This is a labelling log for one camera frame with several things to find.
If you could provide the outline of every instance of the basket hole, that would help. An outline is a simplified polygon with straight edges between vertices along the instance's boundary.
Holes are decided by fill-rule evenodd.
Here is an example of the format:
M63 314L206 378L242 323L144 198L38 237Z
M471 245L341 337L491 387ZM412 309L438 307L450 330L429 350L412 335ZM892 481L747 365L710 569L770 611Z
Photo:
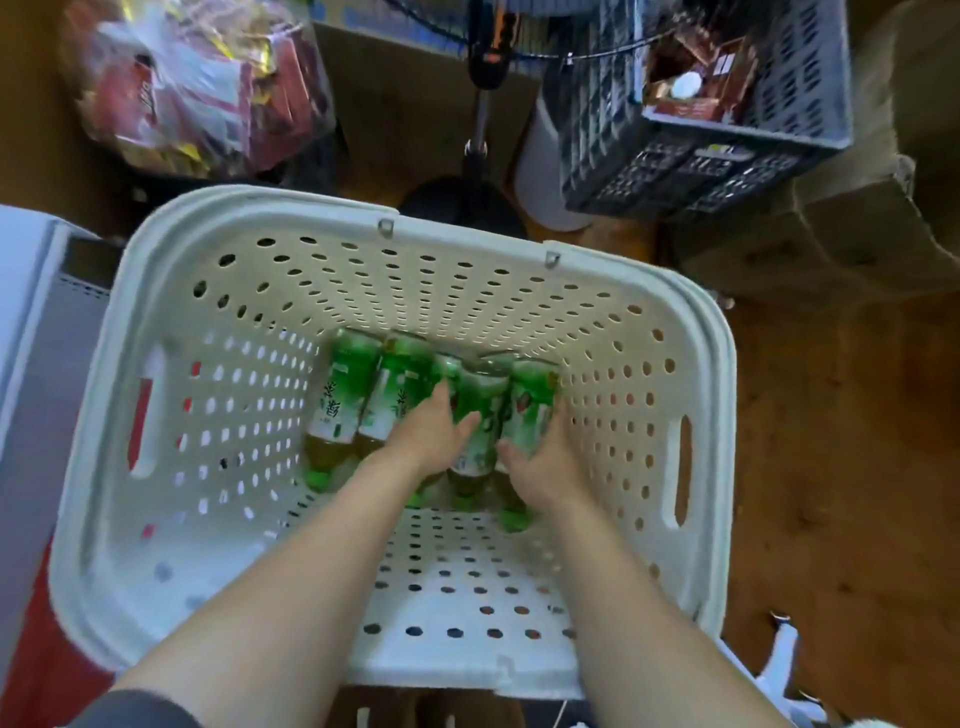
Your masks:
M677 500L673 515L677 526L686 522L690 505L690 477L693 472L693 423L684 415L680 422L680 467L677 472Z

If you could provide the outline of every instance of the basket handle slot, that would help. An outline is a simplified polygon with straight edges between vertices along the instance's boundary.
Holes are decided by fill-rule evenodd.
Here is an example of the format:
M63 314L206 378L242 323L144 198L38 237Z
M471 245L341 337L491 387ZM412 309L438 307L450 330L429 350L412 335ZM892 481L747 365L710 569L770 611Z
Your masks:
M154 344L147 352L140 372L130 439L127 441L127 465L130 474L138 479L150 477L158 460L166 371L166 353L163 347Z
M690 481L693 476L693 422L686 415L670 423L666 443L664 520L670 528L681 528L690 510Z

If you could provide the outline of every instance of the black sleeve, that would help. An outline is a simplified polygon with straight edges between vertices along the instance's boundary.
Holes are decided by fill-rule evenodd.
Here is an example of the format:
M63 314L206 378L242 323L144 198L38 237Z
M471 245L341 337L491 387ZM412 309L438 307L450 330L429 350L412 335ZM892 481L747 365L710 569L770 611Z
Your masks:
M177 703L145 691L101 695L69 728L202 728Z

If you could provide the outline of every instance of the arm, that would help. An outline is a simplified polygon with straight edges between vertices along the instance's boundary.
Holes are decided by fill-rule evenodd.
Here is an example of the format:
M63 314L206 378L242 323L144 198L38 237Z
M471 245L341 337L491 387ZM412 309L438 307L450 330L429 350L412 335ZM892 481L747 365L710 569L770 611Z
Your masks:
M559 402L527 459L501 441L517 493L551 526L586 692L604 728L790 726L650 578L589 494Z
M404 503L453 462L478 420L454 426L447 386L437 385L329 505L114 689L170 698L204 728L323 725Z

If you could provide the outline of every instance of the green bottle cap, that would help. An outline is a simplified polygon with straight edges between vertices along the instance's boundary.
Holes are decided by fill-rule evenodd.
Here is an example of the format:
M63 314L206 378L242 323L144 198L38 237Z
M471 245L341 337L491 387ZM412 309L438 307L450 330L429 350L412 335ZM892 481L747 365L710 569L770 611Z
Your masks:
M519 533L530 527L533 516L530 511L511 511L504 508L500 511L500 525L507 533Z
M330 473L308 471L306 474L306 485L315 493L323 493L330 485Z
M456 496L453 499L453 509L461 513L472 513L476 507L477 499L474 496Z
M423 493L414 493L407 498L407 508L420 508L423 505Z

